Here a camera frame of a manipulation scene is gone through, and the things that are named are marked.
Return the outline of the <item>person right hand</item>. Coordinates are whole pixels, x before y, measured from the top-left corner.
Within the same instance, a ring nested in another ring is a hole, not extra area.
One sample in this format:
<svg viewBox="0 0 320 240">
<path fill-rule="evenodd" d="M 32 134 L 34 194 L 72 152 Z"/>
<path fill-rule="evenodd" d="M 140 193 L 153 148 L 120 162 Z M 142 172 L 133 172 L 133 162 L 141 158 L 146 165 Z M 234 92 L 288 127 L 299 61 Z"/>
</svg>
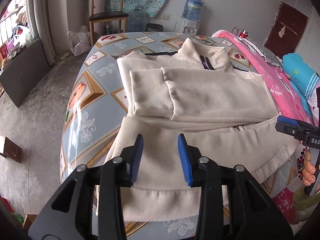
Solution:
<svg viewBox="0 0 320 240">
<path fill-rule="evenodd" d="M 307 151 L 304 159 L 304 170 L 302 171 L 302 182 L 305 186 L 310 186 L 312 183 L 315 183 L 316 181 L 316 168 L 312 165 L 310 160 L 311 154 L 310 151 Z"/>
</svg>

